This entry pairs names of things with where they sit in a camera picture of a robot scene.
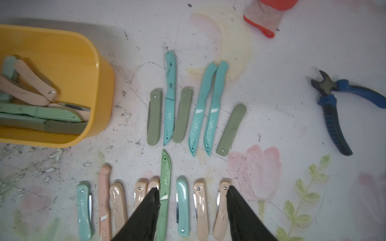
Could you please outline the teal curved handle knife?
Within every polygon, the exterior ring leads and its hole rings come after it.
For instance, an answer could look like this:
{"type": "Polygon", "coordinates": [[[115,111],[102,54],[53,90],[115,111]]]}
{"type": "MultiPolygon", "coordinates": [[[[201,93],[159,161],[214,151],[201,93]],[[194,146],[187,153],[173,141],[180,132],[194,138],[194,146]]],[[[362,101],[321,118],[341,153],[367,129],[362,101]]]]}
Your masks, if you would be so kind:
{"type": "Polygon", "coordinates": [[[189,134],[189,150],[193,157],[196,155],[197,152],[198,141],[206,109],[206,101],[210,93],[212,79],[217,71],[217,68],[217,65],[212,62],[208,65],[203,75],[199,97],[197,100],[196,109],[189,134]]]}

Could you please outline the yellow plastic storage tray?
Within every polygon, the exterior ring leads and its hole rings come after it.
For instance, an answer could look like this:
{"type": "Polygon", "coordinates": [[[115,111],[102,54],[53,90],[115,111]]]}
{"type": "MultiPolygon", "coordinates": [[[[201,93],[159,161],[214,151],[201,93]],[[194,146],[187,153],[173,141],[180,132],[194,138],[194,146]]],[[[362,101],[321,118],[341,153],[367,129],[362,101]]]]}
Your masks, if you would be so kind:
{"type": "MultiPolygon", "coordinates": [[[[88,38],[69,31],[1,25],[1,73],[4,59],[12,55],[26,62],[58,91],[54,103],[89,108],[90,119],[80,135],[1,126],[1,142],[65,148],[95,136],[107,127],[113,105],[114,73],[88,38]]],[[[19,74],[14,83],[42,95],[19,74]]],[[[15,97],[1,103],[31,105],[15,97]]]]}

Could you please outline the pink folding fruit knife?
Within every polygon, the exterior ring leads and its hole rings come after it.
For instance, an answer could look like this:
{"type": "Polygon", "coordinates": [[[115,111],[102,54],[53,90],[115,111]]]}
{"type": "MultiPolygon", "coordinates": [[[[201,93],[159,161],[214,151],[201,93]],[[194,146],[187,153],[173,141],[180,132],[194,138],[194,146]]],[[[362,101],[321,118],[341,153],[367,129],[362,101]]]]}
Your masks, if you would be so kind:
{"type": "Polygon", "coordinates": [[[116,236],[128,220],[126,197],[122,184],[116,182],[110,186],[110,199],[112,203],[116,236]]]}

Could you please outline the green folding fruit knife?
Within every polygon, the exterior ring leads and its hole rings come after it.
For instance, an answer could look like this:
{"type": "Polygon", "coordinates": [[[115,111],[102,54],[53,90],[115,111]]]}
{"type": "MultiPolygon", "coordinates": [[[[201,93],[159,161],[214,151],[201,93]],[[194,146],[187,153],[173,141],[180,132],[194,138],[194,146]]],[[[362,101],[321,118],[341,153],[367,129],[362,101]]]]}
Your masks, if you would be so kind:
{"type": "Polygon", "coordinates": [[[159,203],[160,209],[158,213],[158,219],[156,224],[156,241],[165,241],[167,234],[167,222],[168,222],[168,205],[170,196],[170,183],[171,183],[171,161],[166,150],[162,151],[161,157],[161,176],[160,176],[160,189],[159,189],[159,203]]]}

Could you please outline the long coral fruit knife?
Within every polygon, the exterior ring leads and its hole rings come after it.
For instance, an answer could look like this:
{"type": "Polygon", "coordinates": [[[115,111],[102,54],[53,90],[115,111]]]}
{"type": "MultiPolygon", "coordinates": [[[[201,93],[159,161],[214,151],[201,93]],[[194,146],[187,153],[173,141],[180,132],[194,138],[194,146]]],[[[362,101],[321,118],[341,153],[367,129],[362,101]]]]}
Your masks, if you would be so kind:
{"type": "Polygon", "coordinates": [[[111,215],[109,207],[109,178],[111,168],[103,165],[98,177],[98,200],[99,200],[99,224],[101,241],[110,241],[112,238],[111,215]]]}

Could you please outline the teal folding fruit knife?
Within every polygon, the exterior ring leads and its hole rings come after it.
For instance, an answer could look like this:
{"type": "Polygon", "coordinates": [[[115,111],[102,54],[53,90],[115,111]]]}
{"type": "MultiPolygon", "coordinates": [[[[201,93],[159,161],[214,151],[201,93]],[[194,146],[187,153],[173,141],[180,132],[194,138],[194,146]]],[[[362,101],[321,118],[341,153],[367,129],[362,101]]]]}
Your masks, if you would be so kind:
{"type": "Polygon", "coordinates": [[[178,234],[181,237],[188,237],[190,235],[190,202],[188,182],[180,176],[176,180],[176,213],[178,234]]]}

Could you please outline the teal lettered fruit knife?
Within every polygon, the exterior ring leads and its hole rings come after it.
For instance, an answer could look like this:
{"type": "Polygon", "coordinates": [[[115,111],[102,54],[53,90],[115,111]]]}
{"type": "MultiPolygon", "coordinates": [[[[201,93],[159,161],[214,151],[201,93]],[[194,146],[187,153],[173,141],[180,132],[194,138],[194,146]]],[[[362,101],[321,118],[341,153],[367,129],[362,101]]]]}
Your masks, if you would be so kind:
{"type": "Polygon", "coordinates": [[[166,146],[172,139],[175,124],[175,97],[176,97],[176,73],[177,63],[173,51],[165,54],[166,59],[166,84],[165,113],[164,113],[164,139],[163,145],[166,146]]]}

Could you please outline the mint folding knife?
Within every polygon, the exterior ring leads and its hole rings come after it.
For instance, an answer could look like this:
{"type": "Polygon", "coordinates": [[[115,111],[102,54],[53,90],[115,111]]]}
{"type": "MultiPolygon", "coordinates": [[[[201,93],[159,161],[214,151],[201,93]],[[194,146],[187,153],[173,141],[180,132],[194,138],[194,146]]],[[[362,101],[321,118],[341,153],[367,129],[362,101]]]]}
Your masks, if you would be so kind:
{"type": "Polygon", "coordinates": [[[86,183],[76,187],[78,234],[81,241],[90,241],[93,237],[92,197],[90,186],[86,183]]]}

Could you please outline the sage green fruit knife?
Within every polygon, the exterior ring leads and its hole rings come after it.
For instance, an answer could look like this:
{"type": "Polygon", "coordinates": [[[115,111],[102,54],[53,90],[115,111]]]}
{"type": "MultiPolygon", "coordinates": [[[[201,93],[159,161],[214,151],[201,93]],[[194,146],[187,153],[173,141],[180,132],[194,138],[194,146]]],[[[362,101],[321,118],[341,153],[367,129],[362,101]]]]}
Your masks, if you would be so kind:
{"type": "Polygon", "coordinates": [[[162,109],[162,89],[156,88],[150,93],[150,102],[147,120],[147,143],[155,146],[160,138],[162,109]]]}

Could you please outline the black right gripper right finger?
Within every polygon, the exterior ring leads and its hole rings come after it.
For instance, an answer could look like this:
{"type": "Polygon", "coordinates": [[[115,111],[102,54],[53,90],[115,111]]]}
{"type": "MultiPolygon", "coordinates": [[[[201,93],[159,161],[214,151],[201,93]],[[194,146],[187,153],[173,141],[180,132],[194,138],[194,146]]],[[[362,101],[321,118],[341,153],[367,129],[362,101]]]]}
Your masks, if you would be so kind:
{"type": "Polygon", "coordinates": [[[234,186],[229,186],[226,198],[233,241],[277,241],[234,186]]]}

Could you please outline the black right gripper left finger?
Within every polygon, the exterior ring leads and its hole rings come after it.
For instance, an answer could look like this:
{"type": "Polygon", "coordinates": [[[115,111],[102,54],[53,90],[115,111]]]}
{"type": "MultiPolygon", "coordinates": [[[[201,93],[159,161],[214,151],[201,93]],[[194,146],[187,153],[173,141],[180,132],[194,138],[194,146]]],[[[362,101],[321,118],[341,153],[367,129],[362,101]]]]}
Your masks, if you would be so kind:
{"type": "Polygon", "coordinates": [[[159,190],[152,188],[113,241],[152,241],[160,210],[159,190]]]}

